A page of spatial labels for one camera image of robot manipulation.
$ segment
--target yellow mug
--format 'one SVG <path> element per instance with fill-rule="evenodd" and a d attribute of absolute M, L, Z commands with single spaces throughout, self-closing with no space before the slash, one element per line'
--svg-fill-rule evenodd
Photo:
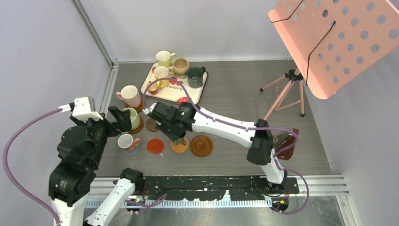
<path fill-rule="evenodd" d="M 176 53 L 169 53 L 168 51 L 158 52 L 156 55 L 158 66 L 171 67 L 177 59 Z"/>
<path fill-rule="evenodd" d="M 156 79 L 169 78 L 169 68 L 164 66 L 157 67 L 154 70 L 154 75 Z M 158 81 L 157 84 L 161 88 L 167 87 L 169 85 L 169 79 Z"/>

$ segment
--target metal floor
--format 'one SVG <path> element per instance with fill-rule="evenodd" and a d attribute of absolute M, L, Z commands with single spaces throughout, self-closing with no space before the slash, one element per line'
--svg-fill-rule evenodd
<path fill-rule="evenodd" d="M 199 105 L 219 115 L 240 121 L 257 121 L 263 118 L 276 99 L 275 88 L 264 92 L 259 89 L 276 78 L 296 68 L 293 61 L 233 61 L 233 62 L 190 62 L 191 66 L 204 66 L 209 78 L 204 87 Z M 115 92 L 126 85 L 135 85 L 139 89 L 152 63 L 120 64 L 116 78 L 111 105 L 124 108 L 124 102 L 115 97 Z M 280 89 L 286 84 L 283 81 Z M 299 99 L 298 85 L 294 85 L 287 95 L 285 103 Z M 148 97 L 146 105 L 157 100 Z M 139 113 L 144 121 L 148 119 Z M 305 97 L 305 117 L 300 117 L 300 105 L 273 112 L 268 118 L 273 127 L 299 129 L 299 142 L 295 146 L 294 156 L 289 161 L 281 161 L 284 167 L 295 169 L 302 174 L 329 174 L 330 167 L 320 140 L 312 111 Z M 195 136 L 203 135 L 188 132 L 191 141 Z M 125 155 L 117 145 L 117 137 L 108 139 L 108 144 L 96 171 L 98 176 L 118 176 L 126 168 L 134 168 L 147 176 L 176 175 L 260 175 L 259 166 L 246 160 L 247 149 L 222 137 L 206 134 L 212 139 L 212 153 L 199 158 L 188 149 L 184 153 L 175 153 L 170 148 L 170 140 L 160 131 L 149 132 L 145 127 L 134 137 L 143 140 L 140 152 L 135 156 Z M 161 154 L 152 154 L 146 150 L 147 142 L 152 138 L 164 141 L 165 149 Z"/>

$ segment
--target brown coaster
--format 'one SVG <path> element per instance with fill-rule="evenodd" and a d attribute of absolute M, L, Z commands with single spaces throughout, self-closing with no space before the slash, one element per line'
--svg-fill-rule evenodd
<path fill-rule="evenodd" d="M 299 135 L 299 130 L 298 129 L 292 129 L 292 131 Z M 288 145 L 292 144 L 294 141 L 295 141 L 295 137 L 291 136 L 281 147 L 279 147 L 276 150 L 276 152 L 278 152 L 282 148 L 285 148 Z M 294 154 L 294 148 L 295 148 L 295 146 L 293 146 L 293 147 L 281 152 L 280 154 L 277 155 L 277 158 L 280 159 L 280 160 L 289 160 L 292 157 L 292 155 Z"/>
<path fill-rule="evenodd" d="M 145 127 L 151 132 L 159 131 L 159 129 L 157 129 L 157 121 L 152 118 L 148 118 L 147 122 L 145 123 Z"/>
<path fill-rule="evenodd" d="M 211 154 L 213 143 L 209 137 L 201 135 L 192 139 L 190 148 L 195 156 L 205 157 Z"/>
<path fill-rule="evenodd" d="M 138 107 L 131 107 L 131 108 L 134 108 L 137 111 L 137 113 L 140 113 L 141 111 L 143 111 L 143 103 L 141 102 L 140 106 L 138 106 Z"/>
<path fill-rule="evenodd" d="M 184 138 L 184 141 L 186 142 L 186 145 L 184 145 L 184 144 L 175 145 L 175 144 L 173 144 L 173 141 L 172 141 L 172 142 L 170 142 L 170 147 L 176 153 L 183 153 L 188 149 L 188 145 L 189 145 L 188 139 L 186 137 Z"/>
<path fill-rule="evenodd" d="M 140 131 L 143 129 L 143 127 L 144 127 L 144 120 L 143 120 L 143 118 L 142 118 L 140 115 L 139 115 L 139 117 L 140 117 L 140 126 L 137 127 L 137 129 L 134 129 L 134 130 L 129 131 L 128 134 L 135 134 L 135 133 L 140 132 Z"/>

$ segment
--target black wire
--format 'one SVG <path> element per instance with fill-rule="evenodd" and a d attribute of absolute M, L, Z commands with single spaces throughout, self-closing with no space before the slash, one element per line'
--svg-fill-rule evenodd
<path fill-rule="evenodd" d="M 288 18 L 282 19 L 282 20 L 272 21 L 271 23 L 280 22 L 280 21 L 284 21 L 284 20 L 289 20 L 292 17 L 292 15 L 294 14 L 294 12 L 299 8 L 299 6 L 301 5 L 302 2 L 303 2 L 303 0 L 298 4 L 298 6 L 294 9 L 294 11 L 292 11 L 291 15 L 289 15 Z"/>
<path fill-rule="evenodd" d="M 267 196 L 267 197 L 271 197 L 271 198 L 277 198 L 277 197 L 279 197 L 280 195 L 283 194 L 283 192 L 281 192 L 279 195 L 276 195 L 276 196 L 268 195 L 268 194 L 266 194 L 265 192 L 263 192 L 261 189 L 259 189 L 258 187 L 255 187 L 255 188 L 258 189 L 263 195 L 265 195 L 265 196 Z"/>
<path fill-rule="evenodd" d="M 333 22 L 333 25 L 331 25 L 330 30 L 324 35 L 324 37 L 317 43 L 317 45 L 314 47 L 314 49 L 311 51 L 311 53 L 308 56 L 308 69 L 306 70 L 306 85 L 308 85 L 308 75 L 309 75 L 309 62 L 311 60 L 311 54 L 314 52 L 314 50 L 317 48 L 317 46 L 320 45 L 320 43 L 324 40 L 324 38 L 330 33 L 330 31 L 333 29 L 334 25 L 336 24 L 336 21 Z"/>

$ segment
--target ceramic cup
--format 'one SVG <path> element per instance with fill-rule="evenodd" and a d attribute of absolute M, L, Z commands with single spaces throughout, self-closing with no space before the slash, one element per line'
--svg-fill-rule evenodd
<path fill-rule="evenodd" d="M 116 93 L 116 97 L 125 101 L 130 107 L 138 107 L 141 104 L 141 97 L 136 86 L 125 86 L 121 92 Z"/>
<path fill-rule="evenodd" d="M 118 138 L 118 146 L 122 148 L 127 155 L 137 154 L 138 150 L 140 149 L 140 144 L 141 139 L 133 139 L 132 135 L 130 134 L 123 134 Z"/>
<path fill-rule="evenodd" d="M 187 71 L 188 85 L 191 88 L 199 88 L 204 79 L 205 67 L 192 67 Z"/>
<path fill-rule="evenodd" d="M 170 77 L 169 68 L 164 66 L 157 67 L 154 70 L 154 75 L 156 79 L 169 78 Z M 169 85 L 169 79 L 158 81 L 157 84 L 161 88 L 167 87 Z"/>
<path fill-rule="evenodd" d="M 156 83 L 152 84 L 149 88 L 148 88 L 148 92 L 150 92 L 153 95 L 156 95 L 158 93 L 158 85 Z"/>
<path fill-rule="evenodd" d="M 132 123 L 132 130 L 137 129 L 140 126 L 140 116 L 138 116 L 137 111 L 134 108 L 128 107 L 123 109 L 123 111 L 130 111 L 130 122 Z"/>
<path fill-rule="evenodd" d="M 169 53 L 168 51 L 158 52 L 156 55 L 158 66 L 171 67 L 173 62 L 176 60 L 176 53 Z"/>
<path fill-rule="evenodd" d="M 173 73 L 177 78 L 182 79 L 187 77 L 187 71 L 189 68 L 190 68 L 190 63 L 184 58 L 176 59 L 175 62 L 173 63 Z"/>

